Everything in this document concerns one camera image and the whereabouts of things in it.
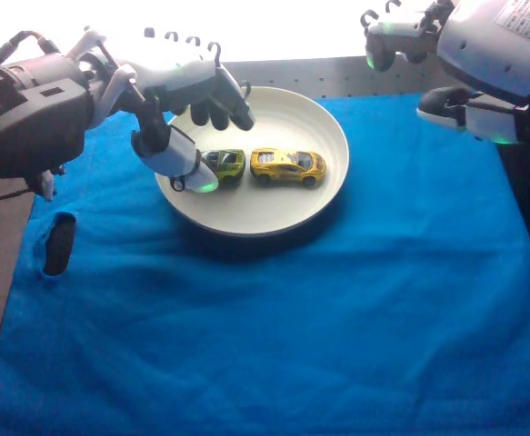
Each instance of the toy car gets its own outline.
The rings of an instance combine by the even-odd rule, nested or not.
[[[245,152],[242,150],[208,150],[202,153],[202,157],[220,183],[237,182],[245,173]]]
[[[259,148],[251,155],[250,172],[260,184],[269,184],[271,180],[289,180],[311,187],[324,178],[325,161],[313,152]]]

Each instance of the robotic arm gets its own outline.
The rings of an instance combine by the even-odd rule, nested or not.
[[[194,141],[167,124],[164,112],[181,114],[187,106],[193,121],[218,130],[232,121],[250,130],[255,119],[245,101],[250,94],[220,64],[220,46],[208,50],[176,33],[105,45],[96,30],[85,34],[67,55],[33,32],[21,32],[0,49],[0,178],[24,177],[28,186],[50,200],[53,173],[83,152],[85,131],[116,111],[135,114],[139,132],[131,143],[141,161],[170,177],[177,191],[214,190],[217,179]],[[1,63],[22,39],[34,36],[44,56]],[[216,47],[216,55],[209,50]]]
[[[436,54],[466,85],[426,93],[418,115],[477,139],[530,143],[530,0],[437,0],[413,14],[393,5],[401,3],[388,1],[383,20],[362,15],[368,64],[385,71],[396,52],[410,63]]]

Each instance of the white plate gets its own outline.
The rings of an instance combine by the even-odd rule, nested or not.
[[[189,134],[200,151],[225,148],[245,151],[246,168],[235,189],[212,193],[175,192],[167,177],[156,175],[165,198],[183,216],[206,229],[233,236],[267,236],[292,229],[321,212],[339,192],[349,166],[344,131],[319,104],[282,89],[254,87],[248,99],[255,127],[243,132],[230,124],[218,132],[210,123],[197,126],[190,111],[172,120]],[[314,189],[300,183],[262,187],[249,171],[255,148],[312,151],[327,164],[325,179]]]

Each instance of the blue cloth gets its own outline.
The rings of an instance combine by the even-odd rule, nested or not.
[[[89,133],[35,202],[0,332],[0,435],[530,435],[530,240],[492,144],[417,96],[323,100],[351,166],[270,240],[178,217]],[[67,271],[41,273],[59,213]]]

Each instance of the label sticker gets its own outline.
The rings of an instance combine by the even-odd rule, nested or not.
[[[509,0],[495,24],[530,40],[530,0]]]

